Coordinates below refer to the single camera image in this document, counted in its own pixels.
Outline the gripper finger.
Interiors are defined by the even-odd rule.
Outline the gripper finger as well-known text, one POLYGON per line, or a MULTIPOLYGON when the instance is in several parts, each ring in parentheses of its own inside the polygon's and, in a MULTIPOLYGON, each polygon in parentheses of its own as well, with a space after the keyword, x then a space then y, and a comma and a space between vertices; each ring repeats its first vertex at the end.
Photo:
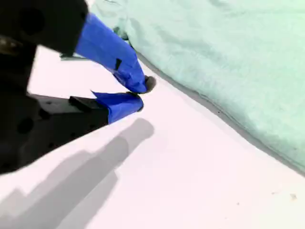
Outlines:
POLYGON ((86 1, 1 1, 0 71, 26 87, 39 45, 102 65, 133 93, 147 93, 155 86, 134 49, 89 12, 86 1))
POLYGON ((94 92, 94 96, 66 99, 35 95, 38 114, 20 149, 20 166, 25 167, 52 150, 143 108, 141 97, 131 92, 94 92))

